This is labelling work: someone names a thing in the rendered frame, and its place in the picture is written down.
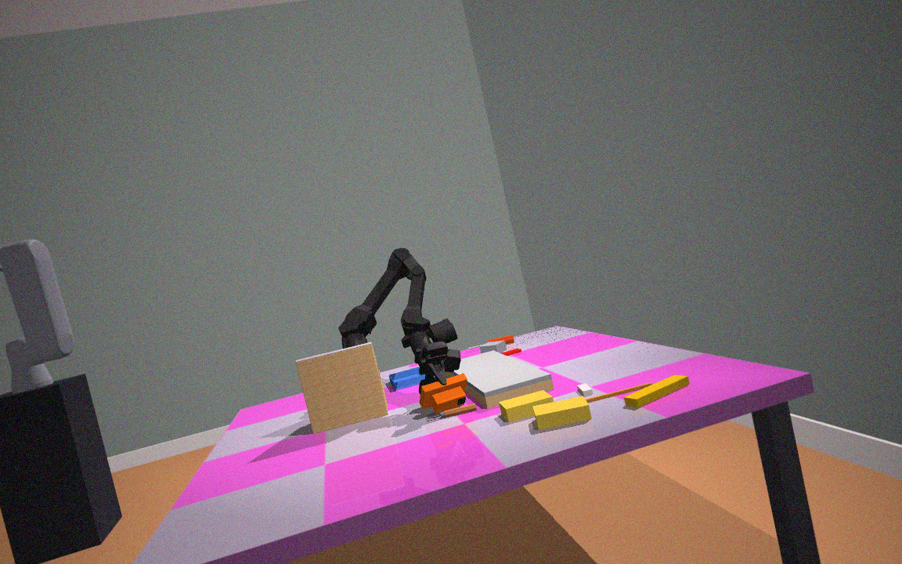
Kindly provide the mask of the blue shallow tray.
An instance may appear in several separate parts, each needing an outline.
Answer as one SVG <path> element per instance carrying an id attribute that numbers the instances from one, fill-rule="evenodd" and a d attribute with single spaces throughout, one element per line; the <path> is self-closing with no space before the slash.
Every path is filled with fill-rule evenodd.
<path id="1" fill-rule="evenodd" d="M 406 369 L 397 374 L 390 374 L 389 379 L 394 389 L 409 388 L 425 379 L 425 374 L 420 374 L 420 368 Z"/>

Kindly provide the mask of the orange thin bar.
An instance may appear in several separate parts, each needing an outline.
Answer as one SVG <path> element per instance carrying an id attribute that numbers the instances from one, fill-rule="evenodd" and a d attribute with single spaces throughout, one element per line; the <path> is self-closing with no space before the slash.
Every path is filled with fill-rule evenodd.
<path id="1" fill-rule="evenodd" d="M 647 388 L 649 385 L 652 385 L 652 383 L 651 383 L 651 382 L 649 382 L 649 383 L 644 383 L 643 385 L 634 386 L 634 388 L 628 388 L 628 389 L 616 390 L 616 392 L 611 392 L 611 393 L 601 394 L 600 396 L 595 396 L 595 397 L 591 397 L 591 399 L 586 399 L 586 401 L 589 403 L 590 401 L 601 400 L 601 399 L 607 399 L 608 397 L 616 396 L 616 394 L 623 394 L 623 393 L 626 393 L 626 392 L 631 392 L 631 390 L 638 390 L 638 389 Z"/>

